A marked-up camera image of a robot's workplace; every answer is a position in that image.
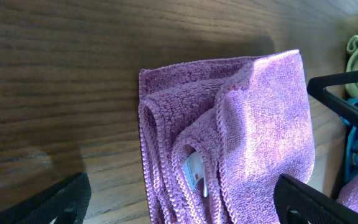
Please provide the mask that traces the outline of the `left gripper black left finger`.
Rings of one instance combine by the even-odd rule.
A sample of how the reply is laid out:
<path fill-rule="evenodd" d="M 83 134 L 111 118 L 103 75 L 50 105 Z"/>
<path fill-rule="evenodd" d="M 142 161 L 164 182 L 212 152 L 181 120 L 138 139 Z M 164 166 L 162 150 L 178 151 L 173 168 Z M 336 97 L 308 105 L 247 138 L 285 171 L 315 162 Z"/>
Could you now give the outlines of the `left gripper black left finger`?
<path fill-rule="evenodd" d="M 82 224 L 91 199 L 84 172 L 73 174 L 0 213 L 5 224 Z"/>

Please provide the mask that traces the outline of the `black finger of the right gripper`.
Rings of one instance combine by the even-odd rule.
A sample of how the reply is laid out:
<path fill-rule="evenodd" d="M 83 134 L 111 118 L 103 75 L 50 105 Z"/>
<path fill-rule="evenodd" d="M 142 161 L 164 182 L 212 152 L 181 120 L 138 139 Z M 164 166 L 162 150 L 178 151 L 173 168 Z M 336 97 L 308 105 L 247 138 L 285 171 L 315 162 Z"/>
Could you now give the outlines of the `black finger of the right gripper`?
<path fill-rule="evenodd" d="M 346 119 L 350 124 L 358 128 L 358 107 L 338 98 L 327 91 L 328 86 L 344 85 L 358 82 L 358 70 L 346 73 L 337 73 L 309 80 L 307 92 L 323 105 Z"/>

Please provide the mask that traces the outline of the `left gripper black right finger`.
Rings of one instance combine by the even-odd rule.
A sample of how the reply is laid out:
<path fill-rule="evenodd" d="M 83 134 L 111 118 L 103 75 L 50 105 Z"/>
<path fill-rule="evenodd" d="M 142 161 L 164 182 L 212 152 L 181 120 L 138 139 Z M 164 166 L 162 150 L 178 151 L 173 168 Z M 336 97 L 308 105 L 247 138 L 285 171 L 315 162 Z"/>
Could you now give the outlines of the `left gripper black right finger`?
<path fill-rule="evenodd" d="M 282 174 L 273 201 L 281 224 L 358 224 L 358 213 L 298 179 Z"/>

